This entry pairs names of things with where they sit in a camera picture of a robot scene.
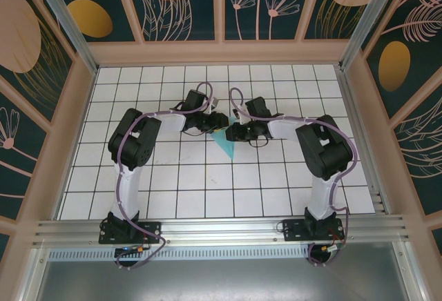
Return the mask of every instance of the enclosure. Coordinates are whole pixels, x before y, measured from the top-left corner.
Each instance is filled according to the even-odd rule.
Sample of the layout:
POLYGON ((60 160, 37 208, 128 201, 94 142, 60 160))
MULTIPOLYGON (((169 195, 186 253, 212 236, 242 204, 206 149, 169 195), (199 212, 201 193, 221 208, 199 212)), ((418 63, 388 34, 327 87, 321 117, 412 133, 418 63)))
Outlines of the enclosure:
POLYGON ((440 300, 441 2, 0 0, 1 299, 440 300), (356 146, 335 263, 278 228, 312 192, 299 143, 227 155, 193 129, 159 135, 142 167, 140 219, 165 248, 134 273, 99 244, 124 113, 205 81, 232 120, 239 88, 272 114, 330 115, 356 146))

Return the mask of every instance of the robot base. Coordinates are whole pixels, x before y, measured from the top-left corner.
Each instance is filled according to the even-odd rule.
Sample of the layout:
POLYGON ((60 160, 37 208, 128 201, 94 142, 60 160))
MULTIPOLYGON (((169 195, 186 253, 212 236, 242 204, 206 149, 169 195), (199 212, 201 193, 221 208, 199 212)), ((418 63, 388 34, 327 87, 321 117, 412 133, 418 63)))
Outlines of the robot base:
MULTIPOLYGON (((132 222, 136 223, 142 229, 154 233, 161 234, 160 222, 138 222, 136 215, 132 222)), ((146 235, 135 229, 128 222, 116 218, 112 213, 108 214, 107 222, 100 224, 99 244, 158 244, 160 240, 146 235)))
POLYGON ((324 220, 316 220, 307 208, 305 218, 283 220, 282 230, 284 241, 332 241, 333 233, 340 239, 344 239, 343 223, 336 218, 336 213, 324 220))

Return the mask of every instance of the blue paper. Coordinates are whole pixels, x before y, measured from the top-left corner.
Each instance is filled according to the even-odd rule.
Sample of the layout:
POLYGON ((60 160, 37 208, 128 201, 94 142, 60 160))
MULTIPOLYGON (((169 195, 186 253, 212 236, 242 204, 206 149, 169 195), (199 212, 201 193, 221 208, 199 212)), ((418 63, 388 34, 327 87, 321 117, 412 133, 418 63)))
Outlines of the blue paper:
MULTIPOLYGON (((229 118, 229 125, 232 125, 235 122, 235 117, 229 118)), ((220 128, 211 134, 212 139, 220 146, 220 148, 233 159, 233 154, 235 153, 235 142, 227 141, 226 139, 226 129, 227 127, 220 128)))

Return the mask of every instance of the black mounting plate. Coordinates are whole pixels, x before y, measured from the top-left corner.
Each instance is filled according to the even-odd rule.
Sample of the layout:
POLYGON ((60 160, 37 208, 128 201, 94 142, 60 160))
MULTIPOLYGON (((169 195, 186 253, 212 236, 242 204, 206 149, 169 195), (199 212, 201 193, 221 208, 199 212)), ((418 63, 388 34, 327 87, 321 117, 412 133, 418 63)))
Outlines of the black mounting plate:
MULTIPOLYGON (((304 219, 298 220, 283 220, 281 222, 282 230, 284 231, 284 241, 315 241, 315 240, 333 240, 331 233, 323 233, 312 236, 304 224, 304 219)), ((343 223, 340 219, 335 218, 329 226, 332 231, 340 238, 344 239, 343 223)))
MULTIPOLYGON (((137 222, 136 223, 142 229, 152 232, 154 234, 161 235, 161 223, 160 222, 137 222)), ((135 237, 130 238, 127 235, 114 234, 112 226, 108 222, 102 224, 102 229, 99 234, 99 244, 159 244, 160 240, 156 237, 146 235, 146 239, 143 242, 143 233, 137 231, 135 237)))

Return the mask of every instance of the white grid tile floor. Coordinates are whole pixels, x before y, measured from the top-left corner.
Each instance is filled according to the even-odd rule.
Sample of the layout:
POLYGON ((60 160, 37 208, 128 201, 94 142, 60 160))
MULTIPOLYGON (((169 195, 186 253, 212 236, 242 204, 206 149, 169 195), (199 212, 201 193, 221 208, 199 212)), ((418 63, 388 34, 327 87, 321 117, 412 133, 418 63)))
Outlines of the white grid tile floor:
MULTIPOLYGON (((128 108, 172 108, 206 80, 220 100, 216 110, 227 115, 232 115, 229 88, 238 87, 245 99, 263 96, 273 113, 328 113, 353 137, 331 65, 101 68, 58 218, 106 216, 115 190, 106 142, 128 108)), ((177 133, 158 137, 142 171, 138 205, 140 218, 149 219, 290 216, 303 215, 310 193, 311 174, 297 143, 270 140, 262 148, 236 143, 232 161, 210 135, 177 133)), ((351 214, 374 213, 361 162, 340 183, 336 206, 348 206, 351 214)))

